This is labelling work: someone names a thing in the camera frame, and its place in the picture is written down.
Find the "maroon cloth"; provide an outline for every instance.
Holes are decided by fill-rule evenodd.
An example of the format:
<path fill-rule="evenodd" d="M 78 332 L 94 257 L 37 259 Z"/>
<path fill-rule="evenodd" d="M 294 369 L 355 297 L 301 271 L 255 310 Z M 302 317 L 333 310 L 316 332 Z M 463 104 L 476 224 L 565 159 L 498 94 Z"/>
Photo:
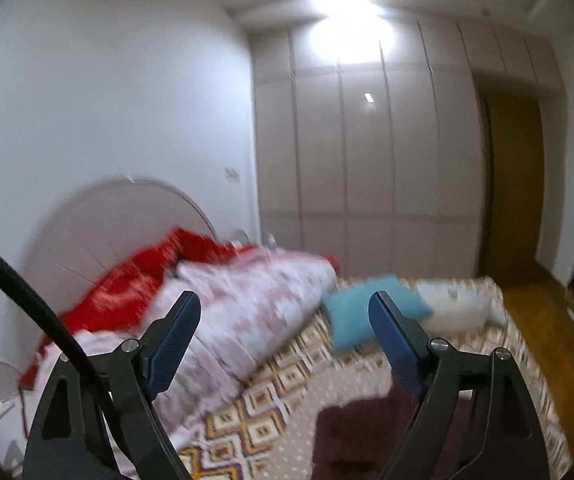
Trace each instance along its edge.
<path fill-rule="evenodd" d="M 375 480 L 401 443 L 417 407 L 394 379 L 387 397 L 354 400 L 322 410 L 316 421 L 312 480 Z M 471 410 L 459 399 L 432 479 L 443 480 L 458 468 Z"/>

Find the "blue gripper pad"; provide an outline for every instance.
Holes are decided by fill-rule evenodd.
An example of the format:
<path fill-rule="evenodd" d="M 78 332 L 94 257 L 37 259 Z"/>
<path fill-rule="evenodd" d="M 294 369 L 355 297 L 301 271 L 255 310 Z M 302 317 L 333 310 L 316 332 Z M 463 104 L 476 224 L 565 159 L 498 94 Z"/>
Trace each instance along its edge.
<path fill-rule="evenodd" d="M 369 299 L 369 322 L 400 385 L 420 396 L 425 390 L 420 366 L 429 357 L 425 331 L 415 320 L 404 317 L 386 292 L 377 292 Z"/>
<path fill-rule="evenodd" d="M 147 329 L 152 334 L 147 339 L 149 348 L 143 352 L 142 366 L 145 390 L 150 399 L 170 386 L 200 319 L 201 303 L 198 296 L 185 291 L 167 316 L 155 320 Z"/>

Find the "white pillow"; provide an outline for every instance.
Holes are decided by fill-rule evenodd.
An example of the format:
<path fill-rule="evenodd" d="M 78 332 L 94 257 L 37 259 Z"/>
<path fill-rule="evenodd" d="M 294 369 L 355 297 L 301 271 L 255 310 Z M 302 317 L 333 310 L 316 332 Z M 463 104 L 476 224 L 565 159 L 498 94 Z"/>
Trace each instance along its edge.
<path fill-rule="evenodd" d="M 419 283 L 417 291 L 433 310 L 420 323 L 431 337 L 477 332 L 488 320 L 501 326 L 507 323 L 502 314 L 494 312 L 489 300 L 464 286 L 450 282 Z"/>

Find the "teal pillow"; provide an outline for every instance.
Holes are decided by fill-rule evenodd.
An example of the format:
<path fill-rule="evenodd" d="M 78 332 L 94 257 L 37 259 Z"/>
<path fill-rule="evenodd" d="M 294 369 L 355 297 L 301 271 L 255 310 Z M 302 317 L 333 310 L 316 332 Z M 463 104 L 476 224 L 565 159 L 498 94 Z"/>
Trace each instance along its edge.
<path fill-rule="evenodd" d="M 326 294 L 322 300 L 323 311 L 331 323 L 335 350 L 345 350 L 375 338 L 369 323 L 368 306 L 371 295 L 381 290 L 388 293 L 404 316 L 420 320 L 433 314 L 422 298 L 406 288 L 394 275 Z"/>

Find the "wooden door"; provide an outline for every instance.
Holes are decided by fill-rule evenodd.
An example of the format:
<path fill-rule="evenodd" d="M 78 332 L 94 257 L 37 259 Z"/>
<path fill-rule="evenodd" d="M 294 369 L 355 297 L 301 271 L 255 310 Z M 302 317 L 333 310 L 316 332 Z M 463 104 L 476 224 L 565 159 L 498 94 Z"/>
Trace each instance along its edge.
<path fill-rule="evenodd" d="M 481 93 L 487 136 L 486 233 L 481 273 L 499 283 L 538 275 L 535 256 L 544 193 L 540 108 L 532 99 Z"/>

